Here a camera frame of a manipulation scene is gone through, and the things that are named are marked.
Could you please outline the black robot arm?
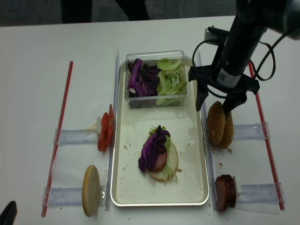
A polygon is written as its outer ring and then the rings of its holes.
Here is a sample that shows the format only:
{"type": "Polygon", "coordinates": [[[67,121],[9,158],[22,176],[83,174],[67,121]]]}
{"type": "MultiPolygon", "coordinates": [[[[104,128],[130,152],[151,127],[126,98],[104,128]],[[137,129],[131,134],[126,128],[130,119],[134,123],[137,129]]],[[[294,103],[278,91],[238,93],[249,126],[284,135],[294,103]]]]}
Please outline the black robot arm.
{"type": "Polygon", "coordinates": [[[274,53],[274,48],[285,37],[300,38],[300,2],[298,0],[238,0],[237,14],[229,31],[208,27],[204,43],[217,46],[211,65],[191,66],[189,81],[197,82],[195,107],[199,111],[211,93],[209,86],[226,96],[223,108],[229,113],[247,100],[247,91],[256,94],[259,81],[255,71],[253,77],[244,74],[250,59],[267,29],[276,31],[281,37],[269,47],[265,57],[274,53]]]}

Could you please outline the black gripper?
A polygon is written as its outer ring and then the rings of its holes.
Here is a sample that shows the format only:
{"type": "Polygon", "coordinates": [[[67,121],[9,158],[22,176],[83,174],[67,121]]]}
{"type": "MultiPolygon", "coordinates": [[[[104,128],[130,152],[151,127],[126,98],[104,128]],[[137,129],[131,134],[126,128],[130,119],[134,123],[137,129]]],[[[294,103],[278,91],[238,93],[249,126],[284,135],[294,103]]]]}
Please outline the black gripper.
{"type": "Polygon", "coordinates": [[[257,80],[252,80],[251,77],[242,74],[240,78],[240,83],[234,89],[228,89],[219,85],[216,79],[213,77],[213,67],[212,65],[208,66],[195,66],[195,54],[199,49],[201,44],[198,44],[192,55],[192,66],[190,67],[188,73],[188,80],[196,80],[197,81],[197,94],[196,94],[196,110],[200,111],[206,97],[208,96],[208,92],[212,95],[215,95],[213,91],[211,91],[207,86],[211,86],[219,91],[226,93],[227,96],[224,101],[224,113],[227,115],[234,108],[239,105],[242,105],[247,100],[247,91],[251,91],[256,94],[259,91],[260,85],[257,80]]]}

